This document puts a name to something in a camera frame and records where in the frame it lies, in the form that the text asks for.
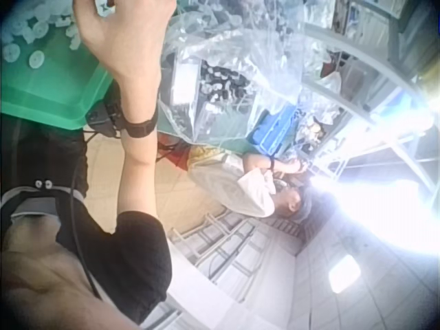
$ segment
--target tiled floor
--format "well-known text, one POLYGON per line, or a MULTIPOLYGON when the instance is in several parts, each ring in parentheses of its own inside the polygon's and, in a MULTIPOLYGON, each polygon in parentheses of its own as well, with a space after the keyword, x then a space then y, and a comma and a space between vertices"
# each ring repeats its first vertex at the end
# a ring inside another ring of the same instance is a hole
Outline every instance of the tiled floor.
MULTIPOLYGON (((85 203, 100 226, 113 232, 124 151, 119 140, 97 135, 89 143, 87 158, 90 188, 85 203)), ((173 227, 184 232, 200 224, 207 212, 223 210, 220 203, 196 187, 185 171, 167 159, 156 166, 155 185, 157 212, 167 232, 173 227)))

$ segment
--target black shirt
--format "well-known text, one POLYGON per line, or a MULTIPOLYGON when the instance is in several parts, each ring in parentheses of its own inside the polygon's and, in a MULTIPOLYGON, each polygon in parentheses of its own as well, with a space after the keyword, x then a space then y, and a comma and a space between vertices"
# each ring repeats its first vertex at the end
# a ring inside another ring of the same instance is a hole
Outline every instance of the black shirt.
MULTIPOLYGON (((1 241, 10 216, 27 198, 54 196, 61 222, 56 241, 78 256, 72 232, 69 194, 62 191, 22 192, 1 209, 1 241)), ((74 202, 78 240, 85 262, 116 307, 136 324, 166 299, 171 282, 171 256, 161 223, 149 214, 124 212, 114 234, 104 232, 86 207, 74 202)))

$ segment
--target black hair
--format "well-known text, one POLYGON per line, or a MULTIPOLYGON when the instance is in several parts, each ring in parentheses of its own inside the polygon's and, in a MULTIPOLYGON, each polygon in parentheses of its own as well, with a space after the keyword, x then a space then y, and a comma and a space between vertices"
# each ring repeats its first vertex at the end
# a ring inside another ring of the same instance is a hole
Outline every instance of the black hair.
POLYGON ((301 197, 301 207, 289 219, 296 223, 301 223, 310 215, 311 207, 313 205, 313 190, 311 187, 306 186, 298 187, 297 190, 298 194, 301 197))

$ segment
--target hand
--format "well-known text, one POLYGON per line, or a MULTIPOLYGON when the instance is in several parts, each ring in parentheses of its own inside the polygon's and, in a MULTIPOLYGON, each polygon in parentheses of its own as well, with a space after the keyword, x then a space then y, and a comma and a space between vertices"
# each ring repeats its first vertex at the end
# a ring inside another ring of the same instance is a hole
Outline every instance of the hand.
POLYGON ((160 83, 160 55, 176 0, 115 0, 103 18, 94 0, 74 0, 81 39, 121 87, 160 83))

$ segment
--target white shirt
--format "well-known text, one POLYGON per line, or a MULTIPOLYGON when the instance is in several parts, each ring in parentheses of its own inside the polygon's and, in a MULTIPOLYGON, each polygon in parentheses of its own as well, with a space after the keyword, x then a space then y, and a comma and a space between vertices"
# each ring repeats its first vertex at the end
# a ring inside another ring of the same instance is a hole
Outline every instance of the white shirt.
POLYGON ((244 173, 243 160, 221 153, 190 165, 190 178, 231 211, 251 217, 268 217, 275 211, 270 195, 276 193, 272 172, 244 173))

